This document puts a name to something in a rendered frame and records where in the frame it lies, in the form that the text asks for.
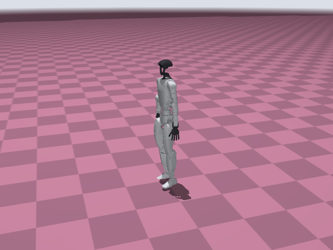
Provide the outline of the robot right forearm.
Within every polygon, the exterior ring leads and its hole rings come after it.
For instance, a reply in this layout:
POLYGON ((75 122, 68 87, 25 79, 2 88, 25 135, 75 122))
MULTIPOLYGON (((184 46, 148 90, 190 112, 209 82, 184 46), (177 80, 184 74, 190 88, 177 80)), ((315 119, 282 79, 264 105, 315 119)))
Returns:
POLYGON ((160 104, 159 104, 159 101, 157 101, 156 100, 156 104, 157 104, 157 106, 156 106, 156 115, 157 115, 157 113, 159 113, 159 114, 161 114, 162 112, 162 107, 160 106, 160 104))

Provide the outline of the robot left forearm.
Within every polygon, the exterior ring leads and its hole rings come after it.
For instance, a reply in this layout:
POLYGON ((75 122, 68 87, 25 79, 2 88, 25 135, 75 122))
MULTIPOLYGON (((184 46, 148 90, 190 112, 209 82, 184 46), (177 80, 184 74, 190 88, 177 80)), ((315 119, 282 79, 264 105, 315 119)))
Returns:
POLYGON ((173 126, 177 127, 178 126, 178 105, 176 102, 172 103, 172 120, 173 120, 173 126))

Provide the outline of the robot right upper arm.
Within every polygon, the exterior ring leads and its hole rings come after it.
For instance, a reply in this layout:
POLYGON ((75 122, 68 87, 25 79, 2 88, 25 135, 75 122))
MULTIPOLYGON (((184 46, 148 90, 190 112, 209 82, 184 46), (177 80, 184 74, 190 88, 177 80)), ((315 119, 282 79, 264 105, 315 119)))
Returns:
MULTIPOLYGON (((157 91, 158 91, 158 80, 159 80, 159 78, 157 79, 157 91)), ((159 101, 159 96, 156 95, 155 99, 156 99, 157 101, 159 101)))

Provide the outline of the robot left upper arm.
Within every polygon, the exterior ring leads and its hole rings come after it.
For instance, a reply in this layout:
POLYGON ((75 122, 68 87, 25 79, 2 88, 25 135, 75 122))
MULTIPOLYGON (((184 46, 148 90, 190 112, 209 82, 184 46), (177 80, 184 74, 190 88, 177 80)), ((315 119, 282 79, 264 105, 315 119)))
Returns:
POLYGON ((169 107, 172 108, 172 103, 176 102, 177 103, 177 93, 176 93, 176 83, 173 81, 168 81, 167 82, 167 87, 168 90, 170 91, 170 98, 171 98, 171 102, 169 103, 169 107))

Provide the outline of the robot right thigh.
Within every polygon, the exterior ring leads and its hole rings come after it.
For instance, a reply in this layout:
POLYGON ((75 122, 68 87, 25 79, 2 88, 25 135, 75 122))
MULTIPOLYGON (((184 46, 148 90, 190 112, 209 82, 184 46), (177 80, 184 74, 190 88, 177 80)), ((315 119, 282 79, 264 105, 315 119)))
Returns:
POLYGON ((158 148, 165 153, 164 150, 164 145, 163 145, 163 128, 161 126, 164 126, 160 122, 160 117, 155 119, 155 124, 154 124, 154 135, 155 135, 155 140, 158 148))

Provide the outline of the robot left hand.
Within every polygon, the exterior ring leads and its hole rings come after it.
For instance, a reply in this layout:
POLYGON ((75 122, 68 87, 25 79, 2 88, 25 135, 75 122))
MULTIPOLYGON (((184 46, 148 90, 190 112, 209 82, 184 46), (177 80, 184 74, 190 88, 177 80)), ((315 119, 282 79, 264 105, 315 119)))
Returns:
POLYGON ((178 135, 178 140, 180 139, 180 137, 179 137, 179 130, 177 129, 178 128, 178 126, 177 127, 174 127, 173 126, 173 123, 172 123, 172 131, 171 131, 171 133, 169 134, 169 137, 170 137, 170 135, 172 134, 172 138, 171 138, 171 140, 173 140, 173 136, 174 136, 174 141, 175 141, 175 136, 176 136, 176 141, 177 141, 177 135, 178 135))

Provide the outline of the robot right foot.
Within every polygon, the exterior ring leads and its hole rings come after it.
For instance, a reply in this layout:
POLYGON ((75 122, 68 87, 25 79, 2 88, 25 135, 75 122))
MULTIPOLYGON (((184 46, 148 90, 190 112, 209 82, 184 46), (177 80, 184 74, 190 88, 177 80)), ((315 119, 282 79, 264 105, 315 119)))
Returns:
POLYGON ((163 173, 162 175, 157 177, 157 179, 166 179, 166 178, 169 178, 169 174, 163 173))

